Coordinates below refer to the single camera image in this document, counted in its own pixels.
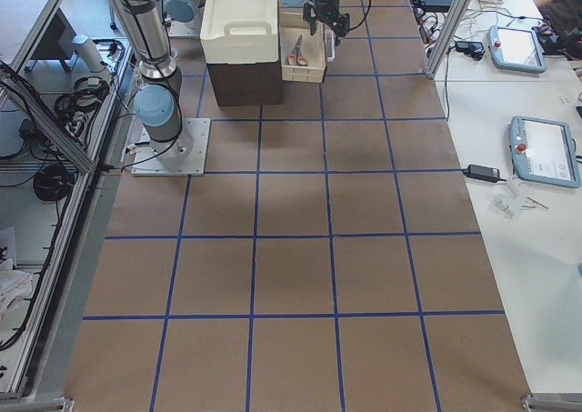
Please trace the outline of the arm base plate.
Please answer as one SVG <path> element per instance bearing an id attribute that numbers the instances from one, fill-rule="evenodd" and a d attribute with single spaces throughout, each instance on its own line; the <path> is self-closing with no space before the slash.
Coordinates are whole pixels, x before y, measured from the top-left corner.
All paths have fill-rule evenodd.
<path id="1" fill-rule="evenodd" d="M 202 176 L 210 128 L 209 118 L 184 118 L 180 137 L 164 152 L 169 143 L 151 142 L 143 126 L 139 141 L 145 145 L 136 149 L 137 164 L 129 167 L 131 173 L 134 176 Z"/>

